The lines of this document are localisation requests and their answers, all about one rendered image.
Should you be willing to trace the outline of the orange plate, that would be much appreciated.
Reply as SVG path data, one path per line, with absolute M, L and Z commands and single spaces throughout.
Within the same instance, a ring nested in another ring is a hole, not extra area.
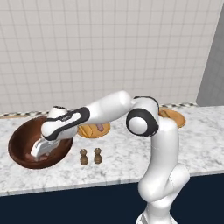
M 170 108 L 160 108 L 159 115 L 162 117 L 171 118 L 176 122 L 179 128 L 182 128 L 186 125 L 185 117 L 176 110 Z
M 110 123 L 104 123 L 102 125 L 103 131 L 99 131 L 97 126 L 95 124 L 87 124 L 87 125 L 81 125 L 78 128 L 78 134 L 81 137 L 85 138 L 98 138 L 98 137 L 103 137 L 107 135 L 110 131 Z

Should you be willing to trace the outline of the brown wooden bowl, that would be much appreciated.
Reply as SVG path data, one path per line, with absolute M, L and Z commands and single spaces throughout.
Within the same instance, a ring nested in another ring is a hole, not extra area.
M 46 159 L 40 161 L 31 159 L 32 146 L 40 138 L 41 125 L 45 119 L 45 115 L 32 118 L 19 126 L 10 138 L 8 143 L 10 157 L 25 168 L 44 169 L 56 165 L 67 155 L 73 145 L 72 138 L 61 140 L 59 146 L 52 150 Z

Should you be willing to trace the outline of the tan bun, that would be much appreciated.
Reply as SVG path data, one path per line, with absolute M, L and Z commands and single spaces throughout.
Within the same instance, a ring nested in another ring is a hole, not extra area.
M 94 124 L 81 125 L 79 127 L 79 134 L 83 137 L 93 137 L 97 132 Z

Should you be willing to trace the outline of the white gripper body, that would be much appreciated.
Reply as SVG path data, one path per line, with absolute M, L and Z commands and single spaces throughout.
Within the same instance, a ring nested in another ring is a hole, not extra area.
M 44 154 L 49 154 L 53 149 L 58 147 L 58 141 L 47 141 L 44 138 L 37 140 L 31 148 L 31 155 L 39 158 Z

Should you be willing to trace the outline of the dark blue counter front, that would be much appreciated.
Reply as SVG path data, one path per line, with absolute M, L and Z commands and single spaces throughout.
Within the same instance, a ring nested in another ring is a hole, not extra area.
M 136 184 L 0 198 L 0 224 L 135 224 Z M 178 224 L 224 224 L 224 174 L 192 177 L 171 207 Z

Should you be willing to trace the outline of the brown wooden shaker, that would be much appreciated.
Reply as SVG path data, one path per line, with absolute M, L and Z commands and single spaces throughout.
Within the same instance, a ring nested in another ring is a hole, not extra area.
M 87 157 L 87 150 L 81 149 L 80 150 L 80 163 L 82 165 L 86 165 L 88 163 L 88 157 Z
M 94 149 L 94 153 L 95 153 L 95 155 L 94 155 L 94 162 L 96 164 L 100 164 L 102 162 L 101 152 L 102 152 L 102 150 L 100 148 L 95 148 Z

